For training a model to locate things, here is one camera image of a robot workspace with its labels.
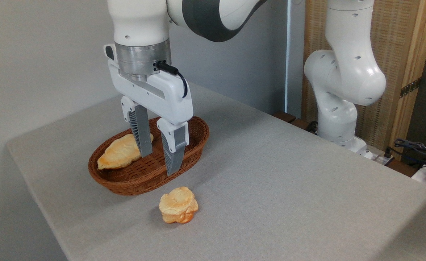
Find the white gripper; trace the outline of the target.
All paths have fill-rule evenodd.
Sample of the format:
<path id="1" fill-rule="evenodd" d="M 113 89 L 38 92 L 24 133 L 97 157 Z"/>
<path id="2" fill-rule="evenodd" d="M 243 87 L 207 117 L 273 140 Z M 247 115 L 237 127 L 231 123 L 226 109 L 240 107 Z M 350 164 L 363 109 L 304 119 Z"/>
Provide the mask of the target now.
<path id="1" fill-rule="evenodd" d="M 130 124 L 141 157 L 153 152 L 148 110 L 162 117 L 157 121 L 161 132 L 167 175 L 180 170 L 185 147 L 189 144 L 188 120 L 193 117 L 191 94 L 184 96 L 184 84 L 179 76 L 160 71 L 147 80 L 136 81 L 124 74 L 117 61 L 114 44 L 104 46 L 109 58 L 113 84 L 124 96 L 121 99 L 125 121 Z"/>

